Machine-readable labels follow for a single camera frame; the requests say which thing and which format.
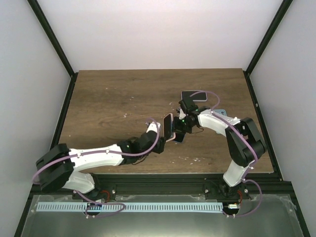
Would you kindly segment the blue phone black screen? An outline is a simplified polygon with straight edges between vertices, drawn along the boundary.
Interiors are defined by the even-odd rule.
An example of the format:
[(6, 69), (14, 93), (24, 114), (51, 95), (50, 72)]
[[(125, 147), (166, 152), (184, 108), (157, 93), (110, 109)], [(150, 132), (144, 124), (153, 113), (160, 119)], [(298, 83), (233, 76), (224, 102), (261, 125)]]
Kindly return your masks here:
[(184, 141), (185, 138), (185, 134), (183, 133), (175, 133), (175, 138), (174, 138), (174, 142), (176, 143), (182, 143)]

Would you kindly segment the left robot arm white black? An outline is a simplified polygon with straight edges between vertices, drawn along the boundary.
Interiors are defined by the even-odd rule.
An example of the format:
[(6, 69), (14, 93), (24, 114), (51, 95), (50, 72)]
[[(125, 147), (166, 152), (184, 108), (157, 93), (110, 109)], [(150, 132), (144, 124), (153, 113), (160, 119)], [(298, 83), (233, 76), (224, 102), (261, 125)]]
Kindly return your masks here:
[(97, 178), (85, 173), (85, 170), (137, 164), (150, 153), (162, 153), (165, 143), (164, 137), (154, 130), (148, 130), (139, 138), (97, 149), (70, 149), (66, 144), (58, 144), (36, 162), (34, 183), (44, 193), (69, 189), (79, 191), (89, 199), (96, 199), (100, 196), (101, 187)]

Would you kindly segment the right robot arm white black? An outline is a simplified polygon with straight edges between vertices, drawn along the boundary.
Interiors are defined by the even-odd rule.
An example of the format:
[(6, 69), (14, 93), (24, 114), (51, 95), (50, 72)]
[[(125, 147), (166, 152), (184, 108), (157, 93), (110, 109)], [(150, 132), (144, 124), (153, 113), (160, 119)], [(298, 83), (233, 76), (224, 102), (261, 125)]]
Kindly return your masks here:
[(198, 107), (189, 97), (179, 101), (179, 105), (179, 115), (173, 118), (172, 124), (164, 126), (164, 132), (170, 131), (167, 137), (178, 143), (195, 126), (225, 136), (232, 161), (223, 175), (225, 183), (220, 185), (219, 192), (223, 198), (232, 198), (237, 193), (236, 186), (267, 150), (255, 122), (251, 118), (231, 118), (206, 106)]

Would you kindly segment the light blue phone case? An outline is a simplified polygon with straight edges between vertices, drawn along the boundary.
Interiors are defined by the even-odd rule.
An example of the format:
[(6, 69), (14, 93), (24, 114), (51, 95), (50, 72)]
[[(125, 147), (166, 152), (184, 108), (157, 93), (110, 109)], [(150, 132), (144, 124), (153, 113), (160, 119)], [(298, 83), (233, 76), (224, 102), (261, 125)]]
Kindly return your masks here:
[(224, 109), (215, 109), (214, 112), (218, 113), (218, 114), (221, 114), (223, 116), (227, 115), (227, 113), (226, 113), (226, 111)]

